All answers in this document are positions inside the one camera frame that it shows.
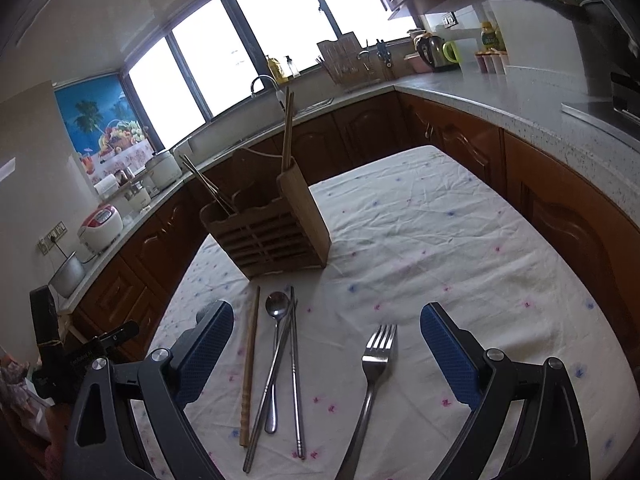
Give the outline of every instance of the green mug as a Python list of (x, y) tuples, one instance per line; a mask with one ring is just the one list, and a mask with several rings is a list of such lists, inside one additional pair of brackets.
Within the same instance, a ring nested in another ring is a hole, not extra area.
[[(447, 49), (449, 47), (451, 48), (451, 54), (447, 52)], [(442, 53), (444, 54), (444, 57), (446, 57), (449, 62), (460, 64), (460, 51), (458, 50), (458, 47), (456, 46), (455, 41), (447, 41), (445, 44), (443, 44)]]

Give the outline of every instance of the granite countertop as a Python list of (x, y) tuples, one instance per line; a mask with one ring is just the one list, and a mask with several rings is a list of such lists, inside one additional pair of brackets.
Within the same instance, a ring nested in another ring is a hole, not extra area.
[[(294, 118), (294, 124), (393, 90), (468, 112), (530, 142), (592, 182), (640, 225), (640, 153), (604, 131), (561, 111), (562, 102), (593, 102), (602, 98), (567, 90), (548, 81), (524, 79), (519, 72), (507, 75), (447, 72), (408, 76), (334, 98), (323, 107), (299, 114)], [(235, 149), (253, 146), (281, 132), (283, 127), (283, 124), (276, 124), (239, 141), (198, 164), (198, 169), (206, 171), (229, 158)], [(95, 259), (71, 297), (60, 305), (60, 316), (73, 312), (96, 277), (126, 241), (192, 178), (191, 173), (184, 175), (160, 192), (142, 213), (124, 227), (116, 241)]]

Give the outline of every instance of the rice cooker lid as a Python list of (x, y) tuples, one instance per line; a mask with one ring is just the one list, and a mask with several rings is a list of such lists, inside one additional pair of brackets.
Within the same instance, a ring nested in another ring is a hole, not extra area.
[(104, 224), (109, 218), (115, 215), (117, 209), (114, 206), (107, 204), (99, 209), (96, 209), (82, 222), (82, 228), (97, 228)]
[(152, 167), (158, 165), (160, 162), (172, 156), (169, 150), (162, 150), (161, 152), (156, 153), (152, 158), (150, 158), (146, 164), (145, 168), (150, 170)]

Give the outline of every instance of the blue sky in poster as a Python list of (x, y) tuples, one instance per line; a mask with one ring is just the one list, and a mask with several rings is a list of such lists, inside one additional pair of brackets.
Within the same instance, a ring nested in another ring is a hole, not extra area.
[[(114, 126), (115, 120), (138, 120), (116, 75), (107, 75), (77, 83), (57, 90), (55, 93), (71, 142), (76, 152), (83, 155), (95, 154), (100, 151), (98, 139), (111, 121), (113, 121), (111, 126)], [(102, 117), (97, 121), (100, 131), (93, 130), (86, 133), (78, 127), (77, 120), (81, 113), (76, 105), (82, 101), (96, 103), (98, 113)]]

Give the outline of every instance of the window frame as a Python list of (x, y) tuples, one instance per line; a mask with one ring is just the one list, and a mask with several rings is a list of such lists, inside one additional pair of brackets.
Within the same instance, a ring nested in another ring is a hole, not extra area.
[[(191, 70), (189, 69), (189, 65), (180, 50), (180, 46), (178, 46), (178, 43), (175, 39), (175, 36), (173, 33), (174, 28), (177, 27), (177, 25), (181, 23), (184, 19), (188, 18), (194, 12), (196, 12), (201, 7), (203, 7), (204, 5), (208, 4), (211, 1), (212, 0), (193, 0), (192, 2), (188, 3), (183, 8), (181, 8), (180, 10), (178, 10), (167, 21), (164, 27), (161, 27), (155, 33), (151, 34), (147, 40), (145, 40), (135, 51), (133, 51), (132, 54), (130, 54), (127, 57), (127, 59), (123, 63), (122, 68), (117, 72), (118, 78), (120, 79), (122, 86), (125, 89), (125, 93), (127, 97), (129, 97), (129, 101), (132, 103), (132, 106), (134, 107), (134, 111), (138, 114), (138, 116), (140, 117), (140, 120), (143, 121), (143, 124), (145, 126), (148, 126), (148, 131), (152, 139), (153, 146), (158, 151), (161, 149), (165, 149), (166, 146), (164, 146), (158, 134), (156, 133), (155, 129), (153, 128), (153, 124), (151, 123), (151, 120), (146, 114), (145, 108), (142, 102), (140, 101), (138, 93), (136, 92), (136, 89), (133, 86), (133, 83), (129, 76), (129, 71), (132, 69), (132, 67), (158, 41), (161, 41), (162, 39), (166, 40), (169, 46), (169, 49), (171, 50), (171, 53), (174, 56), (175, 62), (178, 65), (178, 69), (180, 69), (180, 73), (182, 74), (182, 77), (184, 78), (184, 81), (191, 92), (193, 100), (195, 101), (196, 105), (200, 109), (200, 112), (202, 113), (202, 116), (204, 117), (204, 120), (205, 120), (205, 123), (202, 126), (198, 127), (193, 132), (187, 134), (178, 143), (183, 142), (185, 139), (189, 139), (196, 132), (200, 131), (201, 129), (207, 126), (210, 126), (216, 120), (221, 119), (222, 117), (226, 116), (228, 113), (236, 110), (238, 107), (249, 102), (252, 99), (252, 97), (247, 97), (245, 99), (242, 99), (241, 101), (238, 101), (236, 104), (227, 108), (223, 112), (220, 112), (217, 115), (213, 115), (213, 113), (209, 108), (209, 105), (207, 105), (207, 102), (204, 99), (202, 92), (200, 91), (200, 88), (196, 80), (193, 77), (193, 74), (191, 73)], [(259, 75), (264, 75), (264, 74), (269, 75), (271, 72), (267, 65), (266, 57), (264, 55), (262, 47), (258, 43), (258, 40), (255, 37), (254, 32), (252, 31), (252, 28), (250, 27), (249, 22), (247, 21), (244, 15), (244, 12), (242, 12), (242, 9), (238, 4), (238, 1), (237, 0), (220, 0), (220, 2), (222, 3), (222, 6), (224, 7), (226, 13), (228, 14), (229, 19), (231, 20), (232, 25), (236, 30), (236, 33), (238, 34), (238, 37), (240, 38), (242, 46), (244, 46), (244, 49), (249, 55), (249, 58), (255, 68), (255, 71)], [(321, 10), (324, 13), (336, 37), (339, 38), (342, 35), (342, 31), (340, 30), (340, 27), (338, 26), (338, 23), (334, 17), (334, 14), (331, 12), (331, 9), (329, 8), (329, 5), (327, 4), (326, 0), (318, 0), (318, 10)], [(416, 24), (420, 23), (418, 17), (414, 15), (412, 11), (411, 11), (411, 16), (413, 17), (414, 22)], [(400, 38), (391, 40), (387, 42), (387, 44), (394, 44), (397, 40), (400, 40)], [(302, 70), (300, 73), (301, 75), (305, 75), (309, 72), (314, 72), (319, 68), (320, 68), (320, 65), (316, 64), (305, 70)], [(273, 83), (271, 84), (263, 83), (263, 85), (264, 85), (264, 89), (256, 92), (256, 96), (261, 96), (264, 94), (275, 92), (275, 86), (273, 85)]]

